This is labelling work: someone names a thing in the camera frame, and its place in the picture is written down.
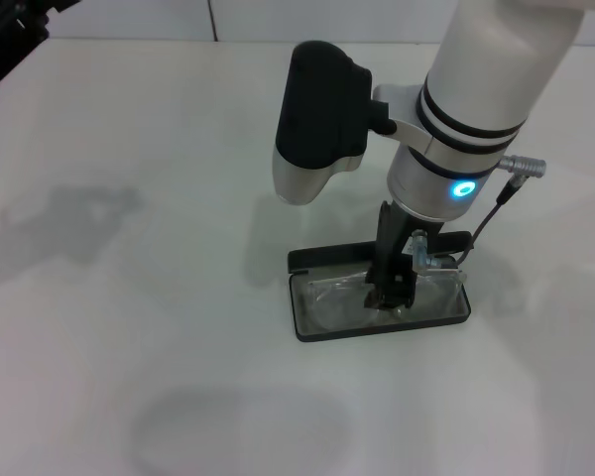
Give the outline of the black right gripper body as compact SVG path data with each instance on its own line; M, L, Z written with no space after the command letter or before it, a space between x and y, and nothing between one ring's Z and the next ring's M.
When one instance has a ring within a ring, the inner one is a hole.
M417 274L412 270L412 259L404 257L406 244L415 231L421 230L427 234L427 246L431 247L443 225L443 222L417 218L395 202L384 201L380 207L375 253L367 280L394 281L401 276L404 281L414 281Z

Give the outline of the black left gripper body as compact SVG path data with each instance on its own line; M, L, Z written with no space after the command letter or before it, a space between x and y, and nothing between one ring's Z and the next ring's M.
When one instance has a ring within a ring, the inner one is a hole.
M49 37L48 12L67 9L66 0L0 1L0 82Z

